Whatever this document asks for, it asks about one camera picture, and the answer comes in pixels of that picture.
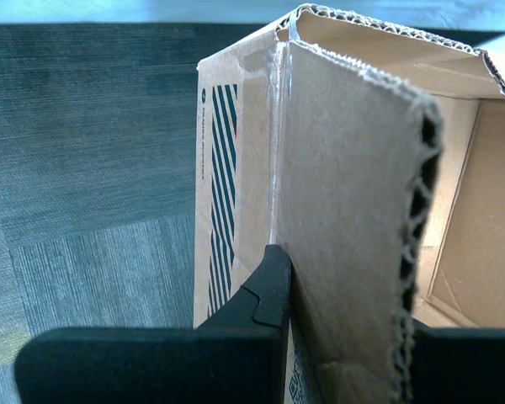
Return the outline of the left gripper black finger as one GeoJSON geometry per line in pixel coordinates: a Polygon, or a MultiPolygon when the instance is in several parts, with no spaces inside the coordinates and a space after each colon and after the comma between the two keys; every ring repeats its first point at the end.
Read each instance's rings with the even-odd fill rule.
{"type": "Polygon", "coordinates": [[[414,322],[413,403],[505,403],[505,328],[414,322]]]}
{"type": "Polygon", "coordinates": [[[281,403],[292,263],[277,245],[195,329],[65,327],[14,361],[24,403],[281,403]]]}

